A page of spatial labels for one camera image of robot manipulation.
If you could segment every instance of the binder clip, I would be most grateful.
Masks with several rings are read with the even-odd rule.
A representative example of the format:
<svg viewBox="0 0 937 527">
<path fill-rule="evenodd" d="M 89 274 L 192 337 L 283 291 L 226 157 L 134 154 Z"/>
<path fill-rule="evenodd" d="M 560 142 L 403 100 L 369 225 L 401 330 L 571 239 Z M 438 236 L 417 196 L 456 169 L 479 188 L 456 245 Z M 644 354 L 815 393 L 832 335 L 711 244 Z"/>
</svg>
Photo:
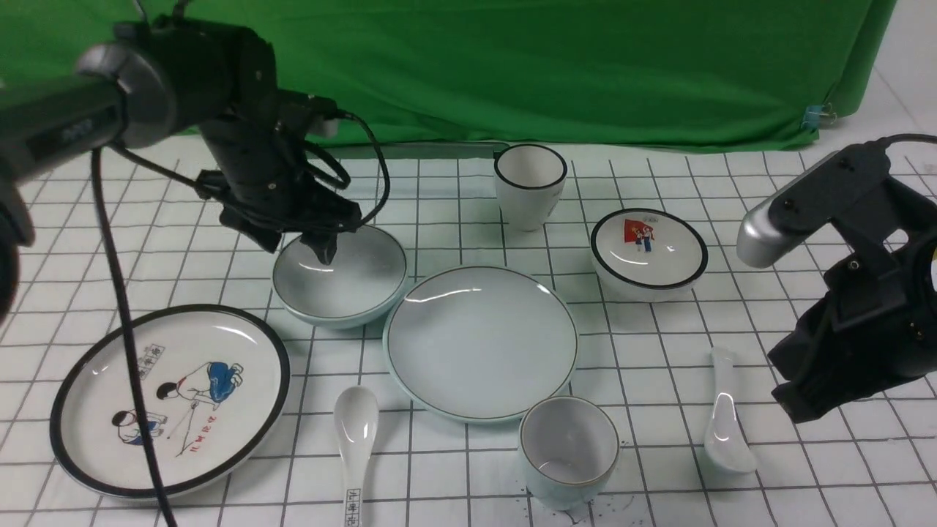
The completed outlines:
<svg viewBox="0 0 937 527">
<path fill-rule="evenodd" d="M 821 125 L 832 125 L 836 122 L 837 116 L 833 112 L 833 106 L 827 104 L 814 104 L 808 106 L 804 112 L 804 119 L 800 122 L 802 129 L 816 130 Z"/>
</svg>

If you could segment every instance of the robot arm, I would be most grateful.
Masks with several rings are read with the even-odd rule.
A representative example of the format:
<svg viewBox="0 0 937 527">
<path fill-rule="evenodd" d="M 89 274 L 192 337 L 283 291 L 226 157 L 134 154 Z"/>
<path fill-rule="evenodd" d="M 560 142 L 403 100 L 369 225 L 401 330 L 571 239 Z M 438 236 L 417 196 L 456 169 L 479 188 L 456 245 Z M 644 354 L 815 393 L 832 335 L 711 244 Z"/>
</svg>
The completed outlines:
<svg viewBox="0 0 937 527">
<path fill-rule="evenodd" d="M 220 222 L 269 252 L 283 233 L 301 233 L 329 264 L 337 235 L 373 218 L 377 210 L 362 218 L 357 203 L 332 190 L 346 188 L 348 174 L 305 141 L 357 118 L 328 98 L 279 89 L 273 48 L 251 29 L 177 13 L 118 23 L 113 33 L 82 55 L 76 75 L 0 91 L 0 312 L 15 291 L 7 284 L 18 278 L 16 247 L 34 237 L 16 186 L 100 146 L 145 164 L 127 149 L 197 128 L 219 170 L 184 183 L 221 201 Z M 307 153 L 335 175 L 310 165 Z"/>
<path fill-rule="evenodd" d="M 834 152 L 753 208 L 736 250 L 768 267 L 827 223 L 853 253 L 824 273 L 829 291 L 768 353 L 787 383 L 772 391 L 796 423 L 937 369 L 937 294 L 930 266 L 937 205 L 888 174 L 886 148 L 907 135 Z M 902 230 L 908 242 L 884 245 Z"/>
</svg>

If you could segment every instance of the ceramic spoon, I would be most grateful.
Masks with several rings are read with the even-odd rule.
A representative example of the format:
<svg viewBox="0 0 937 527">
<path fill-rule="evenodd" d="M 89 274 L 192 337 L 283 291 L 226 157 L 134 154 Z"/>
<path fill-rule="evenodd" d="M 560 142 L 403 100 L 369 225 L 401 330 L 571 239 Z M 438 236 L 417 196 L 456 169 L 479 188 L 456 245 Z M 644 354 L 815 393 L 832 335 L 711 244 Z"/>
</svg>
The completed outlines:
<svg viewBox="0 0 937 527">
<path fill-rule="evenodd" d="M 736 375 L 733 372 L 735 356 L 729 350 L 712 349 L 712 366 L 716 373 L 716 400 L 712 416 L 706 427 L 704 447 L 713 463 L 726 472 L 747 474 L 754 472 L 758 463 L 749 450 L 742 429 L 738 425 L 736 404 Z"/>
<path fill-rule="evenodd" d="M 378 400 L 364 386 L 352 386 L 335 401 L 335 438 L 342 456 L 345 506 L 342 525 L 361 527 L 364 475 L 378 432 Z"/>
</svg>

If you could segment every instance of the table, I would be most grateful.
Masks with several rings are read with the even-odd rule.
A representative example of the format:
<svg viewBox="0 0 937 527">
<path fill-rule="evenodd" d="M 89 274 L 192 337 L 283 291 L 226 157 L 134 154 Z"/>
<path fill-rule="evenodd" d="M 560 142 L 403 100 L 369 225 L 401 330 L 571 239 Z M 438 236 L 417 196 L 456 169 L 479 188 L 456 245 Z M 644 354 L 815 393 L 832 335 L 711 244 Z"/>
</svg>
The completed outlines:
<svg viewBox="0 0 937 527">
<path fill-rule="evenodd" d="M 365 489 L 373 527 L 797 527 L 930 525 L 937 517 L 937 378 L 853 402 L 793 426 L 770 396 L 780 379 L 765 352 L 825 291 L 821 270 L 847 254 L 826 228 L 767 270 L 735 255 L 745 211 L 823 152 L 682 154 L 564 145 L 571 175 L 550 222 L 535 233 L 501 224 L 491 159 L 390 162 L 391 200 L 378 225 L 407 248 L 410 275 L 457 264 L 507 264 L 554 288 L 582 334 L 572 393 L 600 405 L 623 441 L 606 492 L 571 515 L 532 501 L 515 459 L 516 424 L 482 428 L 414 409 L 383 364 L 379 324 L 313 329 L 271 297 L 274 256 L 220 227 L 217 203 L 105 154 L 105 193 L 134 314 L 222 303 L 264 318 L 287 342 L 290 398 L 262 449 L 232 475 L 174 501 L 185 526 L 338 525 L 340 468 L 331 409 L 345 387 L 378 396 L 380 434 Z M 893 156 L 893 173 L 929 195 L 932 152 Z M 214 163 L 194 138 L 142 152 L 189 176 Z M 346 159 L 346 191 L 373 206 L 373 159 Z M 87 158 L 22 188 L 37 242 L 22 256 L 15 314 L 0 330 L 0 525 L 154 526 L 152 507 L 99 495 L 53 462 L 52 399 L 75 360 L 115 325 L 92 209 Z M 692 294 L 624 302 L 591 270 L 592 224 L 624 206 L 663 208 L 689 221 L 710 249 Z M 896 236 L 891 242 L 900 243 Z M 740 357 L 740 420 L 756 474 L 726 477 L 702 450 L 712 401 L 707 351 Z"/>
</svg>

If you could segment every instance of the green backdrop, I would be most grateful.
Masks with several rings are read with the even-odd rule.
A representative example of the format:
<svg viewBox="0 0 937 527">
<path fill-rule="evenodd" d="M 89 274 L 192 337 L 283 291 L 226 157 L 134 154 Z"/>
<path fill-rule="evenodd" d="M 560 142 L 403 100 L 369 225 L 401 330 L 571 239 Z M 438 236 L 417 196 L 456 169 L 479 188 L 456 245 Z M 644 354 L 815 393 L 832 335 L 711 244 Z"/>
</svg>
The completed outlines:
<svg viewBox="0 0 937 527">
<path fill-rule="evenodd" d="M 273 42 L 282 87 L 383 142 L 497 139 L 693 150 L 809 143 L 855 111 L 896 0 L 196 0 Z M 168 0 L 143 0 L 151 17 Z M 61 75 L 130 0 L 4 0 L 0 78 Z M 337 143 L 359 143 L 354 126 Z"/>
</svg>

